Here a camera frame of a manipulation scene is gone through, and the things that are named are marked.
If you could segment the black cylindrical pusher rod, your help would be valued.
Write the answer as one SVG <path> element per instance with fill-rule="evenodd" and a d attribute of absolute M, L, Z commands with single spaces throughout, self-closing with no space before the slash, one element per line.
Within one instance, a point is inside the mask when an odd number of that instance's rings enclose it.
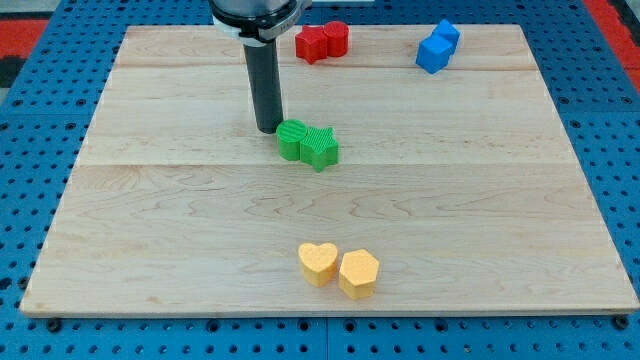
<path fill-rule="evenodd" d="M 244 46 L 257 128 L 273 134 L 283 121 L 283 107 L 275 41 L 260 47 Z"/>

